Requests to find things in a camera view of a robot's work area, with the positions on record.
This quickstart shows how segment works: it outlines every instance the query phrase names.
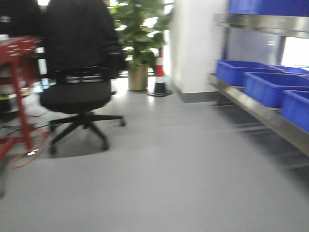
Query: chair caster wheel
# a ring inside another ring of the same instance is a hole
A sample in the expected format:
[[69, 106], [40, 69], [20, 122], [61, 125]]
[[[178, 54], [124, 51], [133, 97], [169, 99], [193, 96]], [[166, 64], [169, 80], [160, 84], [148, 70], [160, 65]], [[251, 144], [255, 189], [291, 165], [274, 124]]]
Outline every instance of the chair caster wheel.
[[54, 145], [51, 145], [50, 148], [49, 148], [49, 153], [54, 155], [57, 153], [57, 149]]
[[109, 150], [109, 149], [110, 149], [109, 143], [108, 143], [108, 142], [105, 142], [105, 143], [103, 144], [102, 150], [103, 150], [103, 151], [107, 151], [107, 150]]
[[120, 126], [121, 127], [125, 127], [126, 126], [126, 121], [124, 119], [121, 119]]
[[54, 132], [55, 129], [56, 129], [56, 126], [55, 126], [54, 124], [50, 124], [50, 125], [49, 125], [49, 130], [50, 130], [50, 132]]

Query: metal shelf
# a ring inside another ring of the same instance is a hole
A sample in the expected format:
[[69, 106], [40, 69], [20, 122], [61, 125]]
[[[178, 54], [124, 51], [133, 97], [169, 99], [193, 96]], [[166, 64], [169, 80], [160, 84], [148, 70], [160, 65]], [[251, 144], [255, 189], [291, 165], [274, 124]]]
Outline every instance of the metal shelf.
[[216, 25], [309, 39], [309, 17], [215, 14]]
[[309, 156], [309, 133], [283, 118], [278, 110], [265, 107], [238, 88], [220, 80], [214, 74], [210, 75], [210, 84], [233, 103]]

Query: red and white traffic cone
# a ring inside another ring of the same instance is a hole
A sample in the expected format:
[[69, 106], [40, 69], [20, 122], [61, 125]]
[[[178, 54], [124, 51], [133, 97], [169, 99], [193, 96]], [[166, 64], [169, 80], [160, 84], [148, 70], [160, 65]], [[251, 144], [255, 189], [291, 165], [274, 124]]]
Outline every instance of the red and white traffic cone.
[[148, 92], [149, 95], [155, 97], [165, 97], [172, 93], [172, 91], [166, 89], [165, 87], [166, 77], [163, 71], [163, 52], [159, 49], [159, 56], [156, 59], [155, 65], [155, 85], [154, 91]]

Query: blue plastic bin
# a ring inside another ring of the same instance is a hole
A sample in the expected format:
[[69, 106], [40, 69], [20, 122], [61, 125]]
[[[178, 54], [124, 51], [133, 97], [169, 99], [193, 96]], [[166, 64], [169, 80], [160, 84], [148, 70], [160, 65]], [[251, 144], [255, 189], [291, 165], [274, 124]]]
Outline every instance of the blue plastic bin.
[[244, 93], [266, 107], [280, 108], [284, 90], [309, 91], [309, 77], [280, 73], [246, 73]]
[[309, 16], [308, 0], [230, 0], [229, 13]]
[[245, 72], [281, 73], [283, 70], [258, 62], [217, 60], [216, 76], [232, 86], [243, 86]]
[[282, 66], [282, 65], [273, 65], [273, 67], [279, 68], [279, 69], [283, 69], [285, 70], [287, 73], [300, 73], [300, 74], [305, 74], [305, 75], [309, 75], [309, 71], [305, 70], [305, 69], [301, 69], [301, 68], [296, 68], [296, 67], [289, 67], [289, 66]]
[[281, 115], [309, 132], [309, 92], [285, 90]]

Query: desk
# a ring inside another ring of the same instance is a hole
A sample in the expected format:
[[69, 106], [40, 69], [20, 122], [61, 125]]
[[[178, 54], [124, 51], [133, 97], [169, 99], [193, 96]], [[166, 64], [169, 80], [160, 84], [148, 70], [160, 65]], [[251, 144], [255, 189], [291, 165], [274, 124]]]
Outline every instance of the desk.
[[25, 115], [22, 103], [21, 88], [31, 87], [35, 79], [38, 79], [37, 63], [28, 58], [38, 47], [40, 39], [35, 36], [10, 38], [0, 42], [0, 65], [10, 64], [11, 77], [1, 78], [0, 84], [12, 84], [17, 95], [18, 116], [21, 122], [22, 135], [0, 137], [0, 162], [15, 143], [25, 143], [26, 149], [32, 148], [30, 126]]

